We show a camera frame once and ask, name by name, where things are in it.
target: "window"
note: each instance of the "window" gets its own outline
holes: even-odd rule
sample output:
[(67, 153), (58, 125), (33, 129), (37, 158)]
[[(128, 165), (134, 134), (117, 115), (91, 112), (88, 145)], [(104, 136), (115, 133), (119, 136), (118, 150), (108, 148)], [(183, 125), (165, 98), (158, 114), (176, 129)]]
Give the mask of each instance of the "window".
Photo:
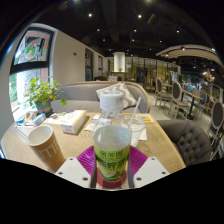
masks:
[(39, 77), (42, 83), (49, 81), (49, 58), (53, 31), (30, 27), (24, 33), (12, 60), (9, 76), (9, 98), (14, 119), (18, 119), (30, 107), (24, 97), (29, 81)]

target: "gray armchair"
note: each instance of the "gray armchair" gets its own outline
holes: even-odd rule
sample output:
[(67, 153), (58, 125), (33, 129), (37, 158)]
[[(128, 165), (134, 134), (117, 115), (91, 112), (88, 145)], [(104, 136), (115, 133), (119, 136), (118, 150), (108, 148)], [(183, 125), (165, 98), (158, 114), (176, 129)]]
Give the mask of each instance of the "gray armchair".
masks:
[(193, 121), (157, 121), (173, 142), (186, 166), (208, 162), (212, 147), (209, 137)]

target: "cup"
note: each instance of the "cup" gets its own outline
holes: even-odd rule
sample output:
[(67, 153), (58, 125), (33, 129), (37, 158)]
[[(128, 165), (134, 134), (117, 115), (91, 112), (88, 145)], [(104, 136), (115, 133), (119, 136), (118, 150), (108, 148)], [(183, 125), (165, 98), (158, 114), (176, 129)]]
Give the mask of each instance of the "cup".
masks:
[[(131, 121), (131, 117), (127, 116), (125, 118), (128, 120), (128, 123)], [(135, 147), (136, 145), (138, 145), (140, 135), (142, 131), (146, 128), (146, 125), (142, 119), (134, 117), (130, 125), (130, 128), (132, 131), (131, 146)]]
[(51, 171), (56, 172), (65, 162), (51, 126), (36, 127), (27, 136), (27, 141), (35, 155)]

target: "tissue box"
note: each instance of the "tissue box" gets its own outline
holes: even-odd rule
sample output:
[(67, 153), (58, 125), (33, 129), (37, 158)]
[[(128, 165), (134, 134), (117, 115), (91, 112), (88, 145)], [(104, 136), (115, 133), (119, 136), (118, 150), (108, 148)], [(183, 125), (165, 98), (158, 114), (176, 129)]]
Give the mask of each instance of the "tissue box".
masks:
[(45, 113), (42, 113), (33, 119), (33, 125), (35, 127), (39, 126), (45, 119), (46, 119), (46, 115), (45, 115)]
[(72, 112), (61, 124), (62, 131), (67, 134), (76, 135), (86, 120), (86, 113), (86, 110), (75, 110)]

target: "bottle cap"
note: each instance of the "bottle cap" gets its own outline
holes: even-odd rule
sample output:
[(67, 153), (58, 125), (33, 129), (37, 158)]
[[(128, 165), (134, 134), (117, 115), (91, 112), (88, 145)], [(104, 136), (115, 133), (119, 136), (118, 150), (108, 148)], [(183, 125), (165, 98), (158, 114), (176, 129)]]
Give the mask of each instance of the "bottle cap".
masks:
[(123, 93), (120, 91), (105, 91), (101, 93), (100, 108), (109, 112), (122, 111), (124, 109)]

